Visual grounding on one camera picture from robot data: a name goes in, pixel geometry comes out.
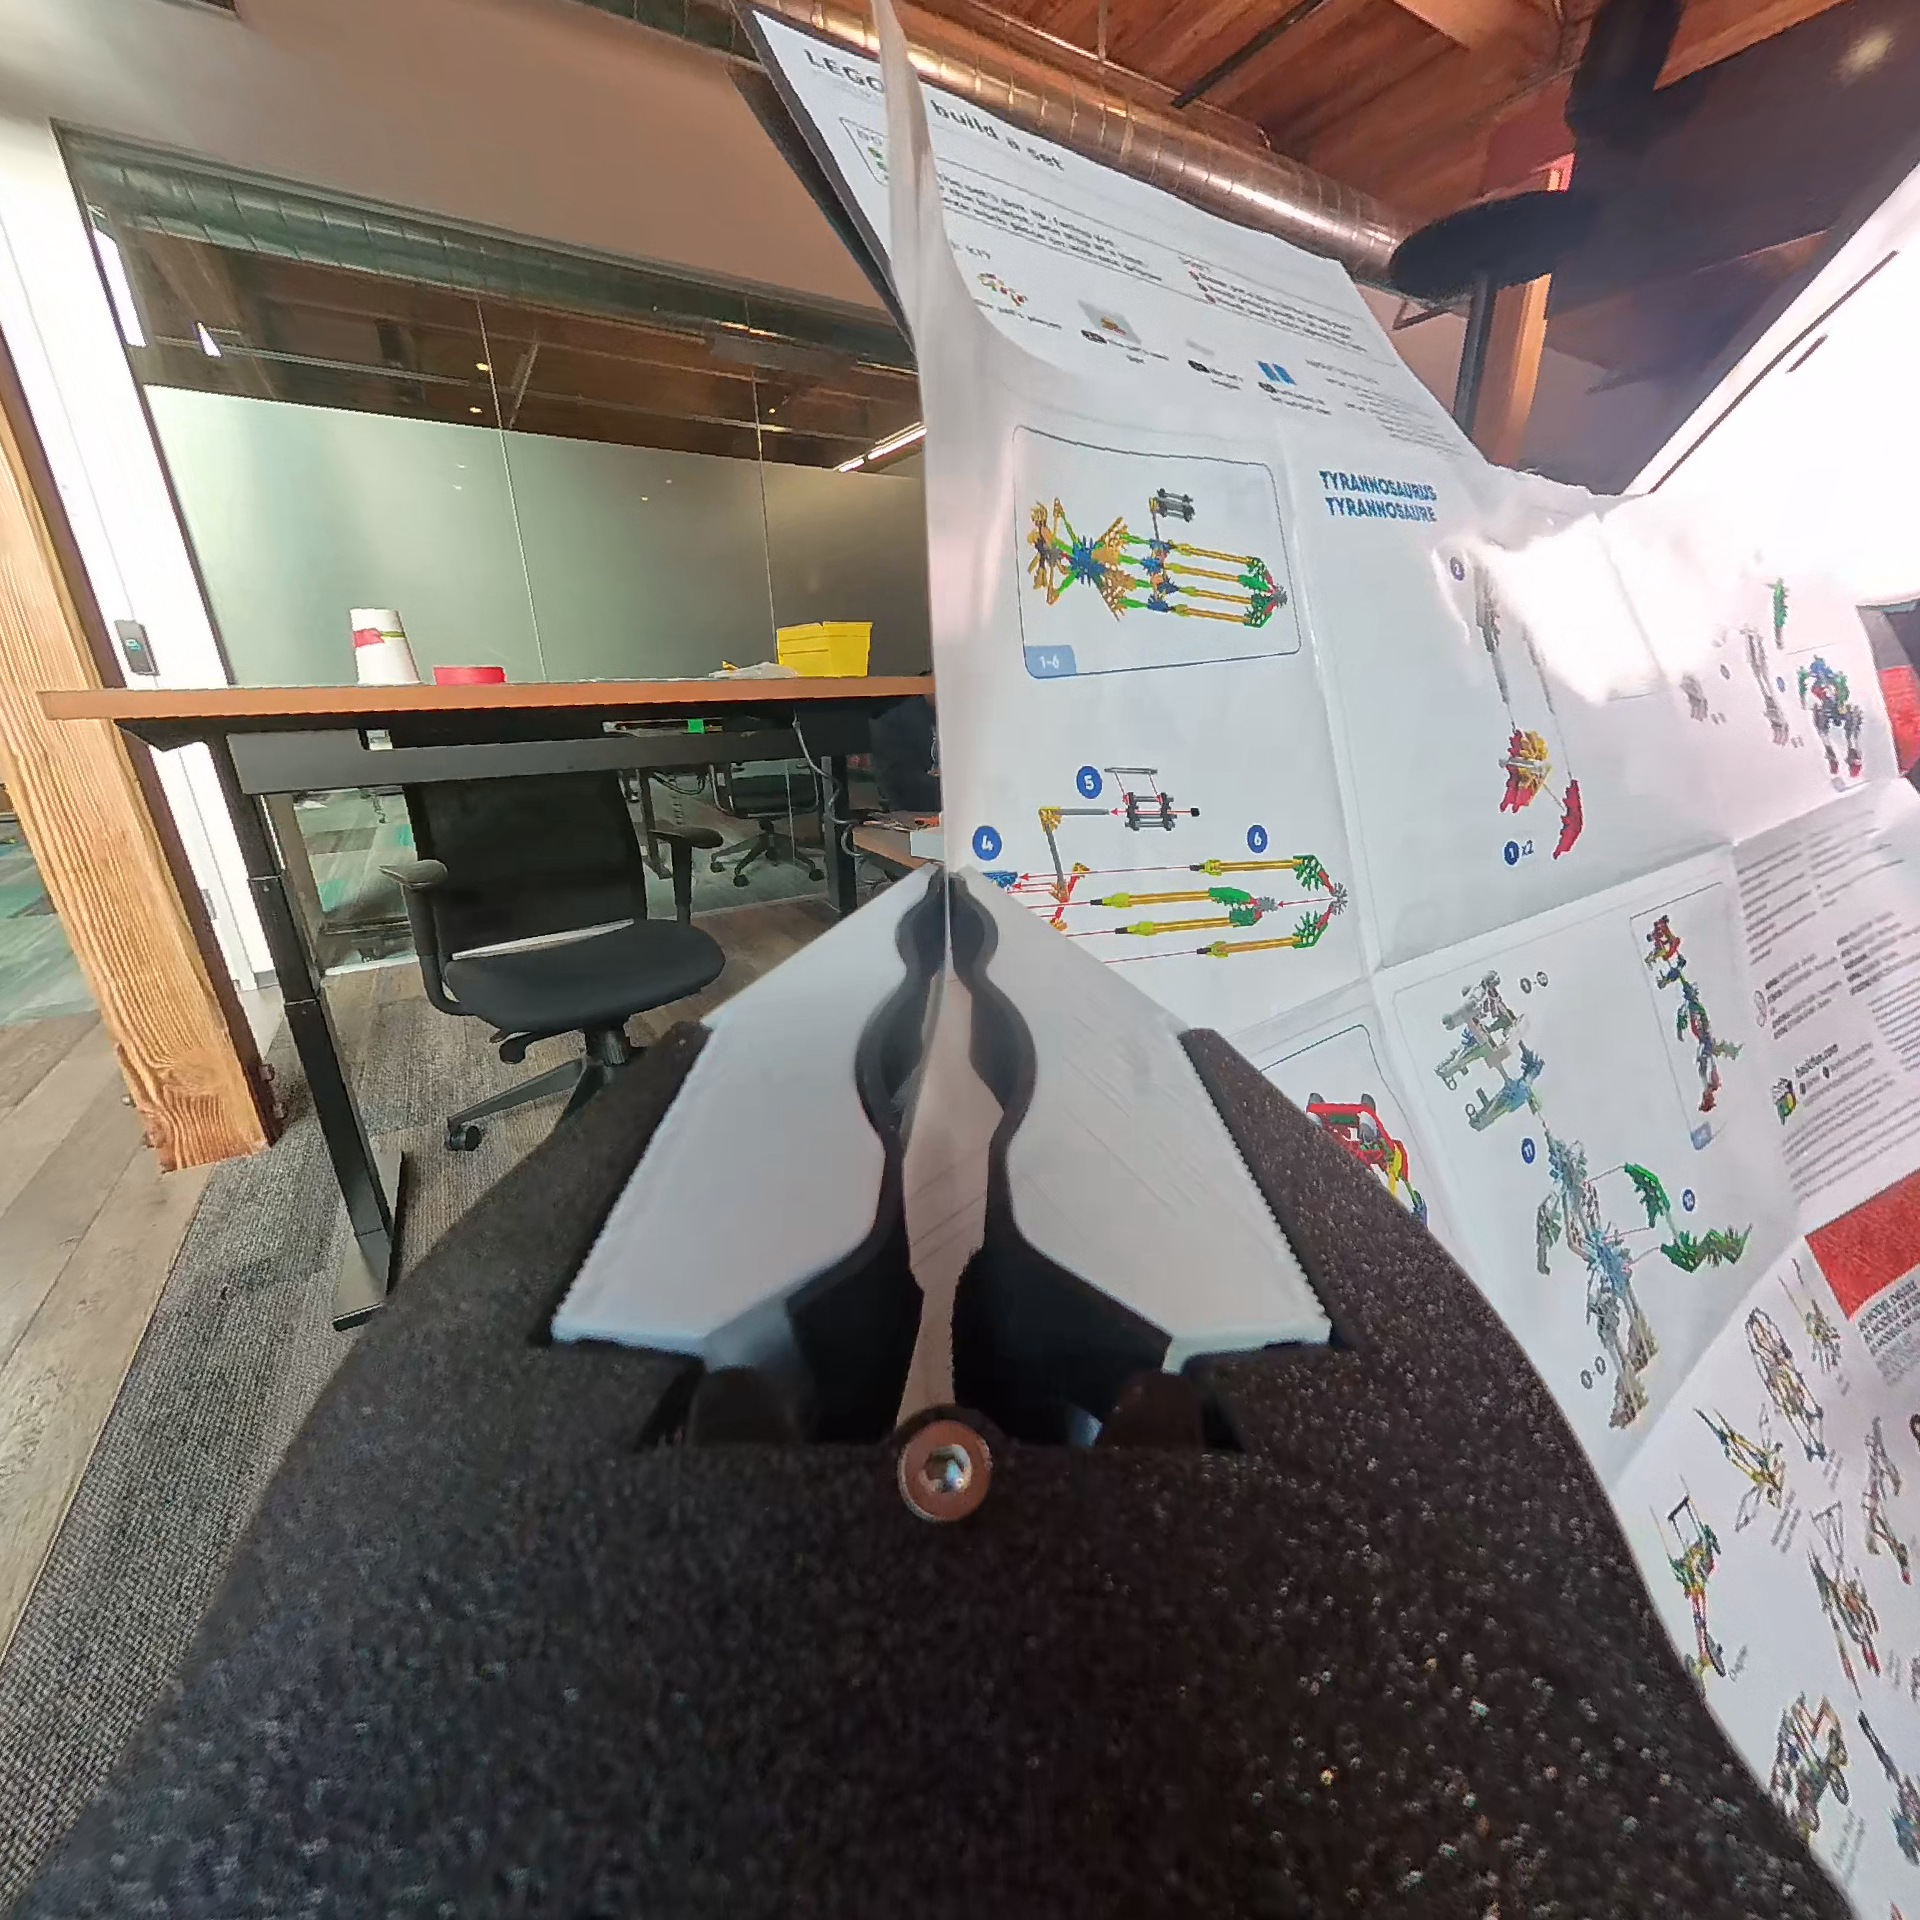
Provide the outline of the wooden support post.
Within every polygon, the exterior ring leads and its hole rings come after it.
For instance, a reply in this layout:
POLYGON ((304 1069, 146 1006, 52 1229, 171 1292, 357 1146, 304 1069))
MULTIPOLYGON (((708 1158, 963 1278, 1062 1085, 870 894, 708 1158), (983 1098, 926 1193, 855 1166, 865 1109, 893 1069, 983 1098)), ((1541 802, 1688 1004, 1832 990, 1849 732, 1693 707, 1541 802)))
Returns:
POLYGON ((2 355, 5 784, 164 1170, 282 1132, 149 756, 49 693, 102 693, 109 631, 12 355, 2 355))

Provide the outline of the printed paper instruction sheet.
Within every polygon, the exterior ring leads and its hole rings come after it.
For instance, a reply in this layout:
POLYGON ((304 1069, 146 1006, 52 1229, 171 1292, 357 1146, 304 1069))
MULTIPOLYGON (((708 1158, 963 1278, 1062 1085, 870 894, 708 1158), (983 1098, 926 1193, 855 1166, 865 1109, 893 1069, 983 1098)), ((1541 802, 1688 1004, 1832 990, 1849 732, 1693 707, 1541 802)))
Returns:
POLYGON ((1680 1665, 1916 1915, 1916 794, 1860 615, 1490 464, 1327 257, 761 6, 911 328, 948 859, 1479 1285, 1680 1665))

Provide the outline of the white studio light panel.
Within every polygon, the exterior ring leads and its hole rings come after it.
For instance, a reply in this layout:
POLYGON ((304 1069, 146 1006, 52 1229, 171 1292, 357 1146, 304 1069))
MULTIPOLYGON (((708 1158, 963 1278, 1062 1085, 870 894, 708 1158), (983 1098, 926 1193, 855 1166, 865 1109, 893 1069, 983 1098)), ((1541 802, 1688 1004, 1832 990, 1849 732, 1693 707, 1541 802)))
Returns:
POLYGON ((1768 379, 1810 355, 1834 322, 1863 310, 1869 298, 1899 293, 1916 275, 1916 234, 1917 157, 1916 143, 1908 143, 1841 208, 1799 277, 1768 295, 1707 372, 1693 379, 1667 439, 1621 490, 1662 489, 1768 379))

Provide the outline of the metal ventilation duct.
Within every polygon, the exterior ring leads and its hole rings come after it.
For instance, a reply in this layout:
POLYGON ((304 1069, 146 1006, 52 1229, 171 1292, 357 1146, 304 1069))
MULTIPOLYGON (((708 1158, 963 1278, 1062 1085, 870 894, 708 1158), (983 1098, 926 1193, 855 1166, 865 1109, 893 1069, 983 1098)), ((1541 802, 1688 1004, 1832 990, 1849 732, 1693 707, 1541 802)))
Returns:
POLYGON ((1171 95, 1124 68, 987 6, 893 6, 915 71, 934 91, 1022 132, 1332 257, 1385 285, 1414 221, 1377 199, 1239 139, 1194 125, 1171 95))

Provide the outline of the black round lamp fixture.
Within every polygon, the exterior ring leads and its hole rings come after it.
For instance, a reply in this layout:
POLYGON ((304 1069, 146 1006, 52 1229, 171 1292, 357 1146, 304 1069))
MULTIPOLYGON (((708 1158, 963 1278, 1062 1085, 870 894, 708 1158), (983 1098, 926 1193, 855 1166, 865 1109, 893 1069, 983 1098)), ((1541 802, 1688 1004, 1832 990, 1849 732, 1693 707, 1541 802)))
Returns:
POLYGON ((1607 2, 1565 100, 1576 174, 1565 190, 1483 201, 1408 234, 1386 283, 1404 299, 1448 303, 1480 285, 1502 291, 1548 277, 1592 230, 1602 168, 1641 152, 1667 122, 1659 78, 1679 32, 1683 2, 1607 2))

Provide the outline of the black office chair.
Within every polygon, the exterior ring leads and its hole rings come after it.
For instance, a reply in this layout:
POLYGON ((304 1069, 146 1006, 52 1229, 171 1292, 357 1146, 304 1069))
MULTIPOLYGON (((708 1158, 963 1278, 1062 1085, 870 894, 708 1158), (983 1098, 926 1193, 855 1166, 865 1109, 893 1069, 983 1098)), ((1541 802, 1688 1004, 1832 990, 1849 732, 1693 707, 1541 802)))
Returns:
POLYGON ((722 844, 708 859, 712 876, 730 875, 735 888, 750 883, 756 865, 801 868, 824 881, 820 781, 804 759, 726 761, 712 769, 715 802, 753 833, 722 844))
POLYGON ((632 1059, 627 1021, 700 993, 726 956, 692 927, 692 851, 669 830, 674 914, 656 920, 646 862, 617 774, 404 784, 413 859, 387 868, 402 892, 423 993, 452 1020, 490 1021, 498 1059, 574 1034, 577 1066, 550 1069, 446 1119, 446 1148, 482 1122, 569 1096, 577 1113, 632 1059))

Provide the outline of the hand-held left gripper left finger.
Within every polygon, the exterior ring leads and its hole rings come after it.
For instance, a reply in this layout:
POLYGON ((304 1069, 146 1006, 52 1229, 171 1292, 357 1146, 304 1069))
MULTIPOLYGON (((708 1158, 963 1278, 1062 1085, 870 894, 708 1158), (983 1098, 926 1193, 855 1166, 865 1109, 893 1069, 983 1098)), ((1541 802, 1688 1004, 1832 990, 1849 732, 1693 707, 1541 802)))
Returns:
POLYGON ((888 1437, 924 1307, 901 1159, 940 967, 942 869, 920 868, 719 1007, 553 1342, 753 1373, 804 1437, 888 1437))

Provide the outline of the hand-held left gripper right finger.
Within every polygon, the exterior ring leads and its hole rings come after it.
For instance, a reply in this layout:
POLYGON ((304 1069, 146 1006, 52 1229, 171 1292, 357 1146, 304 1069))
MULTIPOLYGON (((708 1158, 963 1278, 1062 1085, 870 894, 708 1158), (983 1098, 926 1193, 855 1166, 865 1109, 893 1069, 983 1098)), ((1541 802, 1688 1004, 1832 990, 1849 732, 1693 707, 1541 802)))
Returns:
POLYGON ((999 1109, 954 1296, 961 1405, 996 1429, 1104 1429, 1143 1376, 1332 1344, 1191 1030, 970 869, 954 976, 999 1109))

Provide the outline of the long wooden office desk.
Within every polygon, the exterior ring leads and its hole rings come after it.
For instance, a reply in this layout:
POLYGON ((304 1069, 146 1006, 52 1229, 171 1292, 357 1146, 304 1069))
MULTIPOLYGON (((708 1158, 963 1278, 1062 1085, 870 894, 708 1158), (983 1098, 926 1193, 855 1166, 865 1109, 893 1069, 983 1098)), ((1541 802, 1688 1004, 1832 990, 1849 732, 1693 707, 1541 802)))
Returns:
POLYGON ((94 689, 44 693, 39 704, 57 723, 110 723, 149 751, 200 743, 210 753, 344 1205, 350 1238, 333 1278, 332 1322, 352 1329, 387 1303, 397 1273, 400 1152, 371 1143, 354 1104, 264 802, 357 786, 810 759, 820 766, 831 814, 831 904, 849 915, 855 881, 843 847, 847 759, 868 747, 876 710, 934 693, 934 676, 855 676, 94 689))

